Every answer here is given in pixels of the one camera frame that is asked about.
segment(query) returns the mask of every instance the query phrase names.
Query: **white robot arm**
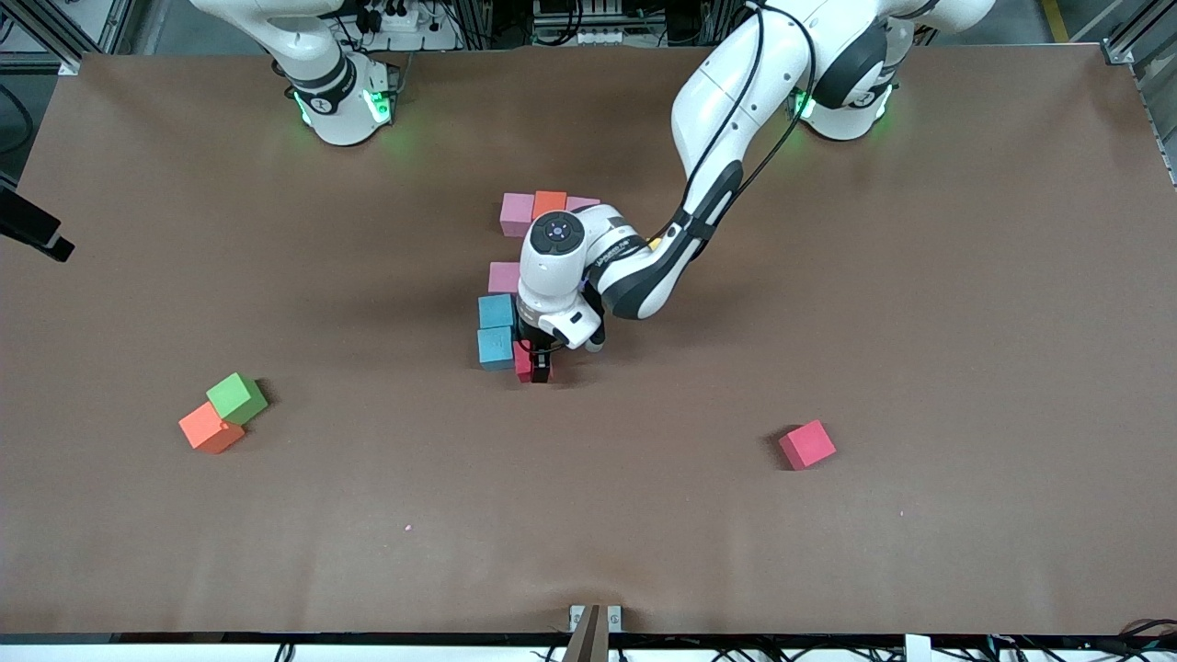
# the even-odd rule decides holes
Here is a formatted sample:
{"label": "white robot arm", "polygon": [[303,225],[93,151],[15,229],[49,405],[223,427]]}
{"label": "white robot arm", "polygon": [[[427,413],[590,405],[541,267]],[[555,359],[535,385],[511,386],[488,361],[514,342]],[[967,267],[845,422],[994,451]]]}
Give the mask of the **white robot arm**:
{"label": "white robot arm", "polygon": [[332,145],[354,145],[392,121],[399,72],[344,53],[321,14],[344,0],[192,0],[262,46],[294,87],[305,121]]}
{"label": "white robot arm", "polygon": [[[882,115],[895,69],[911,46],[912,19],[964,29],[993,0],[757,0],[745,21],[691,75],[674,100],[674,145],[687,173],[679,208],[651,240],[610,205],[550,212],[532,224],[520,258],[517,307],[531,347],[604,343],[603,315],[645,319],[666,303],[686,265],[711,239],[744,181],[752,138],[794,88],[824,108],[819,133],[865,133]],[[899,35],[890,33],[899,31]],[[777,147],[793,130],[794,113]],[[773,148],[769,158],[776,152]]]}

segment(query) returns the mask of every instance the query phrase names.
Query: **colored block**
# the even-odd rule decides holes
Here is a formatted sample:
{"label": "colored block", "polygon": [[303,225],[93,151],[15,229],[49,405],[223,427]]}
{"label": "colored block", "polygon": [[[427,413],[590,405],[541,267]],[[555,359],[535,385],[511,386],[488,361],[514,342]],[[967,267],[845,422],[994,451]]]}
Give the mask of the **colored block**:
{"label": "colored block", "polygon": [[520,384],[531,384],[531,353],[527,352],[530,346],[527,340],[519,340],[512,345],[516,359],[516,377],[519,378]]}
{"label": "colored block", "polygon": [[514,299],[511,294],[478,297],[478,327],[497,326],[514,329]]}
{"label": "colored block", "polygon": [[483,364],[484,370],[511,370],[514,365],[511,345],[510,327],[479,329],[478,363]]}
{"label": "colored block", "polygon": [[245,425],[251,418],[261,413],[270,403],[258,389],[258,383],[240,372],[234,372],[207,392],[208,402],[217,408],[227,423]]}
{"label": "colored block", "polygon": [[536,196],[531,193],[504,193],[503,210],[499,212],[499,225],[506,237],[526,237],[531,229],[531,210]]}
{"label": "colored block", "polygon": [[780,439],[780,450],[785,451],[789,464],[800,471],[830,457],[837,449],[825,433],[822,422],[813,421],[785,435]]}
{"label": "colored block", "polygon": [[544,216],[547,212],[563,212],[568,204],[568,194],[556,191],[536,191],[536,203],[531,207],[531,219]]}
{"label": "colored block", "polygon": [[213,403],[208,402],[181,418],[180,430],[184,430],[184,436],[188,438],[188,445],[213,455],[245,436],[245,430],[240,425],[226,423],[217,413]]}
{"label": "colored block", "polygon": [[564,204],[564,208],[570,212],[574,212],[580,207],[591,207],[593,205],[599,205],[600,200],[597,198],[577,198],[576,196],[568,196],[568,201]]}
{"label": "colored block", "polygon": [[486,291],[492,294],[514,294],[519,292],[519,263],[492,262],[491,282]]}

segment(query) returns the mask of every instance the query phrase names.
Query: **brown table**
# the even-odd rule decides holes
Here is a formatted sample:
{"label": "brown table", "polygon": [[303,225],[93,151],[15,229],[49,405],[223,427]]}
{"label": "brown table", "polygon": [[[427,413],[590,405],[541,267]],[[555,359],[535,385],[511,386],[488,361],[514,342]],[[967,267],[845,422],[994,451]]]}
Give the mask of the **brown table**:
{"label": "brown table", "polygon": [[[658,317],[548,386],[479,370],[499,196],[660,226],[701,57],[423,55],[354,148],[264,58],[62,79],[20,191],[78,250],[0,244],[0,629],[1172,615],[1177,198],[1095,47],[917,49],[877,131],[799,132]],[[175,422],[238,370],[278,402],[193,452]],[[784,470],[813,418],[838,454]]]}

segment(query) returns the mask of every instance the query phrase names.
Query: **gray floor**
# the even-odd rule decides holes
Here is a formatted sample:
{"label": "gray floor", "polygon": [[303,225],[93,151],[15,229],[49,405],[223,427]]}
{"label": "gray floor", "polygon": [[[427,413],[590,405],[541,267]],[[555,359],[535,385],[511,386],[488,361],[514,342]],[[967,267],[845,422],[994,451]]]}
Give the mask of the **gray floor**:
{"label": "gray floor", "polygon": [[[1077,0],[1075,16],[1109,0]],[[937,44],[1044,44],[1051,41],[1042,7],[1036,0],[997,0],[989,16],[977,27],[958,35],[942,35]],[[157,0],[138,39],[138,52],[168,55],[212,55],[258,53],[260,47],[228,24],[197,11],[187,0]],[[0,77],[0,82],[28,107],[40,125],[56,82],[54,77]],[[20,115],[0,99],[0,147],[18,140],[24,130]],[[0,155],[0,172],[19,179],[28,157],[28,146]]]}

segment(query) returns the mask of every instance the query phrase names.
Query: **green cube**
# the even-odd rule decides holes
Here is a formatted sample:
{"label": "green cube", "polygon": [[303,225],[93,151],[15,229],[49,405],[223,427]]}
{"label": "green cube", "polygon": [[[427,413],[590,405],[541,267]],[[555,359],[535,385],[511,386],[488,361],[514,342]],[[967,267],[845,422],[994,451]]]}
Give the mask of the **green cube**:
{"label": "green cube", "polygon": [[230,375],[220,384],[208,389],[207,395],[217,415],[237,425],[245,425],[270,404],[258,389],[258,383],[240,372]]}

